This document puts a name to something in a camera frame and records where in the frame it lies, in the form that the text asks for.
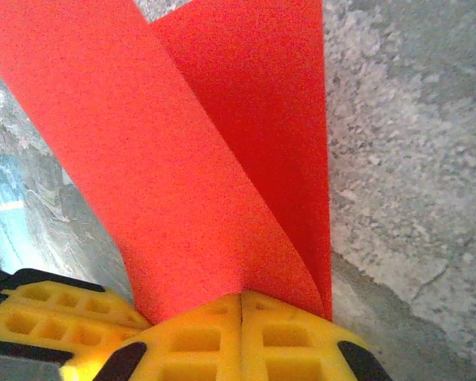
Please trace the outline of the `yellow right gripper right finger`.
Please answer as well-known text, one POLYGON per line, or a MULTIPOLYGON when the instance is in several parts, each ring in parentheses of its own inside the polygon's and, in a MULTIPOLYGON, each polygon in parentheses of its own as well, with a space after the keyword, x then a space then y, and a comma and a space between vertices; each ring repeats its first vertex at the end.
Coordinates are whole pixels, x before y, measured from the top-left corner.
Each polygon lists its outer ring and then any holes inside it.
POLYGON ((243 380, 391 380, 361 337, 254 291, 242 294, 243 380))

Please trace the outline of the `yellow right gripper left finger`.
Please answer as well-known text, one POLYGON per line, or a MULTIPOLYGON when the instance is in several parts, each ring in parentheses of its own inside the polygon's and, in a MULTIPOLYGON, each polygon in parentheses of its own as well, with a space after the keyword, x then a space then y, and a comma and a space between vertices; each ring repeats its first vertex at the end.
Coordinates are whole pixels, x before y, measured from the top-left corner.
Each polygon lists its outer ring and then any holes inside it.
POLYGON ((135 311, 92 313, 63 338, 75 352, 63 380, 240 380, 241 297, 227 294, 157 325, 135 311))

